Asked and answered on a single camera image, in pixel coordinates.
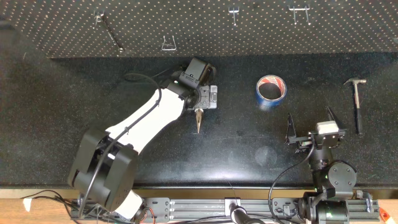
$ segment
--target wooden surface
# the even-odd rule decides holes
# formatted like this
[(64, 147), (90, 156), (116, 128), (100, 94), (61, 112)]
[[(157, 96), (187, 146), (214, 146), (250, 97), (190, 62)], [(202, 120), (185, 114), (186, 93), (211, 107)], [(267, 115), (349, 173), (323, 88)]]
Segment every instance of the wooden surface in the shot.
[[(379, 200), (379, 205), (385, 209), (395, 221), (398, 221), (398, 200)], [(22, 199), (0, 199), (0, 223), (73, 223), (61, 203), (46, 199), (34, 199), (30, 211), (25, 210)]]

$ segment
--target blue tape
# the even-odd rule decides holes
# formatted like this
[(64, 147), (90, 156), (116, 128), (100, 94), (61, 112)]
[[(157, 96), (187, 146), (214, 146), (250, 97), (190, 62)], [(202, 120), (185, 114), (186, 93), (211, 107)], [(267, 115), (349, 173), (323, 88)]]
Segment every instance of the blue tape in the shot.
[[(278, 86), (281, 96), (278, 99), (270, 100), (261, 95), (259, 87), (265, 83), (273, 83)], [(276, 75), (266, 75), (257, 82), (256, 85), (256, 98), (260, 106), (273, 107), (279, 105), (285, 98), (287, 93), (286, 84), (283, 79)]]

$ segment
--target black table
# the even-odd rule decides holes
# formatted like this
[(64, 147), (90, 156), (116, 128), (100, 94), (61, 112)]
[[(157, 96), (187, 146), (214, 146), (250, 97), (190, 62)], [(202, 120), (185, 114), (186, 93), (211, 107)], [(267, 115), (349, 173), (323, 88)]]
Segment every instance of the black table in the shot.
[[(190, 58), (71, 58), (49, 60), (34, 49), (1, 53), (1, 187), (67, 187), (80, 139), (93, 124), (114, 125), (153, 94), (148, 83), (129, 83), (129, 71), (156, 74)], [(398, 187), (397, 54), (303, 54), (205, 57), (219, 73), (218, 109), (206, 111), (201, 133), (194, 114), (169, 124), (140, 154), (136, 188), (267, 188), (305, 154), (284, 144), (287, 113), (298, 136), (327, 121), (326, 107), (349, 128), (333, 150), (357, 168), (360, 188)], [(287, 84), (284, 102), (258, 109), (254, 87), (264, 75)], [(351, 77), (359, 86), (365, 137), (355, 134)], [(284, 188), (307, 188), (307, 166), (289, 172)]]

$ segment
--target orange object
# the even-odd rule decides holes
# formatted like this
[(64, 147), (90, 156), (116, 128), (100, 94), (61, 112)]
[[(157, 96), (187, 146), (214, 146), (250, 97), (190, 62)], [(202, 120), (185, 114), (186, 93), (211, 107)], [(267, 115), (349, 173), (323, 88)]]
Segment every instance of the orange object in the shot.
[(386, 224), (396, 224), (395, 221), (391, 218), (391, 216), (382, 208), (379, 208), (379, 213), (381, 219), (386, 223)]

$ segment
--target hammer handle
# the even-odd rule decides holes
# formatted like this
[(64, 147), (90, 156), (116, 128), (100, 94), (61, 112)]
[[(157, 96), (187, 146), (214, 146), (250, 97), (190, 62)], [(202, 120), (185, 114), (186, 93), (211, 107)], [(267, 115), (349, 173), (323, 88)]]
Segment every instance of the hammer handle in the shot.
[(356, 109), (356, 130), (359, 137), (363, 137), (361, 109)]

